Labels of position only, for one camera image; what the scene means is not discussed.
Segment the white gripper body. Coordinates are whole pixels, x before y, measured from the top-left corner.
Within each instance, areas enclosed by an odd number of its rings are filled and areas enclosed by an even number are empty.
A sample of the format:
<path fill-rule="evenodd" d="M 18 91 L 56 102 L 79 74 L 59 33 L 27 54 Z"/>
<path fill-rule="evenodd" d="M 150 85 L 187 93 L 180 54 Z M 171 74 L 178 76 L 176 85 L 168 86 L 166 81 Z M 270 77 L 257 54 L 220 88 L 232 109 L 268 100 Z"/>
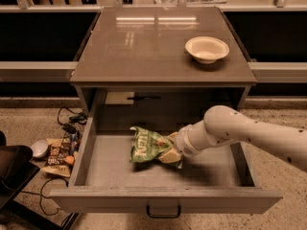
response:
<path fill-rule="evenodd" d="M 202 151 L 203 126 L 188 125 L 179 130 L 174 142 L 176 150 L 184 157 L 196 156 Z"/>

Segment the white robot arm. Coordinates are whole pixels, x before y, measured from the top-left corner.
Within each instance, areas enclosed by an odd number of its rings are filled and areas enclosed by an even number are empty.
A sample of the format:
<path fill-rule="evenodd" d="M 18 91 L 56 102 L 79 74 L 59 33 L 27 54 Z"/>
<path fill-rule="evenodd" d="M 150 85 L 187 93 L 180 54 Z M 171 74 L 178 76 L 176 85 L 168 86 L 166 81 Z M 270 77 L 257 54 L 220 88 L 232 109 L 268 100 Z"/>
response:
<path fill-rule="evenodd" d="M 255 121 L 228 106 L 215 105 L 203 120 L 181 128 L 172 141 L 175 155 L 192 157 L 206 149 L 246 142 L 307 172 L 307 131 Z"/>

